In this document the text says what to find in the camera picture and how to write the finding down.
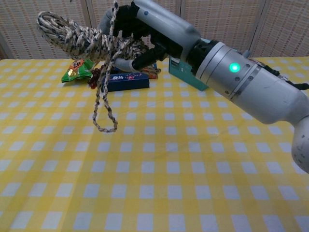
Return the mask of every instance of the gray robotic arm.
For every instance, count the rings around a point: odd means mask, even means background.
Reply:
[[[294,128],[292,157],[309,173],[309,99],[295,86],[259,62],[222,42],[203,41],[188,22],[151,0],[134,0],[136,18],[155,31],[155,45],[131,61],[140,70],[164,59],[179,58],[192,66],[195,77],[264,124],[287,121]]]

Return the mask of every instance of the rope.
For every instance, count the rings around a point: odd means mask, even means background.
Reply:
[[[65,53],[69,54],[72,59],[89,59],[93,62],[105,61],[98,79],[95,107],[92,117],[93,123],[97,129],[105,133],[116,131],[118,125],[107,99],[107,85],[116,58],[135,59],[149,49],[141,39],[134,40],[133,37],[117,38],[113,36],[114,22],[118,9],[118,2],[114,0],[109,35],[103,34],[102,31],[98,29],[81,27],[72,19],[68,18],[65,20],[53,12],[40,12],[37,18],[38,30],[42,34],[42,37],[52,45],[60,47]],[[146,69],[145,71],[157,73],[156,70],[149,70]],[[102,128],[97,123],[100,91],[104,77],[103,101],[108,111],[108,117],[113,122],[113,128],[109,129]]]

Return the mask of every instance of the table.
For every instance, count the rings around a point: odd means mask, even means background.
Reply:
[[[259,60],[308,81],[309,58]],[[0,61],[0,231],[309,231],[288,123],[261,124],[165,60],[150,88],[109,93],[119,129],[100,133],[95,91],[61,83],[70,62]]]

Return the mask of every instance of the green snack bag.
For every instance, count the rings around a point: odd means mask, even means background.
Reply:
[[[61,82],[68,82],[77,78],[91,78],[93,62],[86,59],[75,60],[68,68],[67,72],[61,78]]]

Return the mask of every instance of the woven wall panel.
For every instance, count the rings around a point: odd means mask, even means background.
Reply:
[[[95,26],[97,26],[100,23],[101,18],[104,16],[104,13],[106,10],[110,7],[112,7],[113,0],[91,0],[92,1],[92,7],[93,7],[93,14],[95,16]],[[180,15],[179,10],[177,9],[177,4],[180,5],[181,0],[154,0],[159,5],[164,7],[165,9],[173,12],[176,15]],[[132,0],[118,0],[119,5],[126,5],[130,4]],[[143,41],[150,47],[153,47],[150,43],[149,36],[146,38],[143,38]]]
[[[67,58],[49,45],[36,29],[40,11],[52,11],[85,26],[80,0],[1,0],[0,31],[16,59]]]
[[[309,56],[309,1],[270,0],[265,10],[253,56]]]
[[[184,19],[201,35],[241,52],[249,49],[260,0],[186,0]]]

